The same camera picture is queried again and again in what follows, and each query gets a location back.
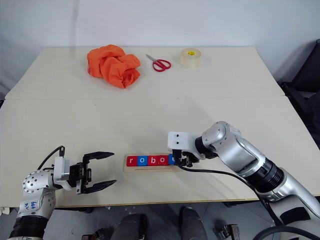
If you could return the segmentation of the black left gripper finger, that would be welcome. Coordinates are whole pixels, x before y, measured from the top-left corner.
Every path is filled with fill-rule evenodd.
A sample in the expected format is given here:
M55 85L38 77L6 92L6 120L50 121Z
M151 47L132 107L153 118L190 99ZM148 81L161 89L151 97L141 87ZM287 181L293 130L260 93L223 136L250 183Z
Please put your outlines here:
M92 153L87 153L83 156L82 162L89 163L90 160L100 160L113 156L113 152L97 151Z
M102 191L102 190L110 187L111 185L115 184L116 182L117 182L116 180L108 180L108 181L95 183L91 187L83 186L83 188L81 189L81 193L82 194L91 194L91 193L99 192L99 191Z

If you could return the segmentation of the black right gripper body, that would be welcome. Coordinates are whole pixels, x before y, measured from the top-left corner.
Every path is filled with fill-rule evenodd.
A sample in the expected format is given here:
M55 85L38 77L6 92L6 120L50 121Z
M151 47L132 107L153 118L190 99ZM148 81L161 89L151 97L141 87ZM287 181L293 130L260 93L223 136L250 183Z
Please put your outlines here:
M181 155L181 159L187 159L188 161L188 168L193 167L193 164L199 163L199 159L195 157L195 155L191 152L183 151Z

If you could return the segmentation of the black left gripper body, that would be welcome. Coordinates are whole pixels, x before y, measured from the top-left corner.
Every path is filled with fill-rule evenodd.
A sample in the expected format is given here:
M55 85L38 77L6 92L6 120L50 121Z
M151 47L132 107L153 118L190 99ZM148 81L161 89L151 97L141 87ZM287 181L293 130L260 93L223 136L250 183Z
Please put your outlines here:
M68 184L76 188L77 194L89 194L90 189L87 185L92 181L92 170L88 168L90 156L84 155L82 162L70 166Z

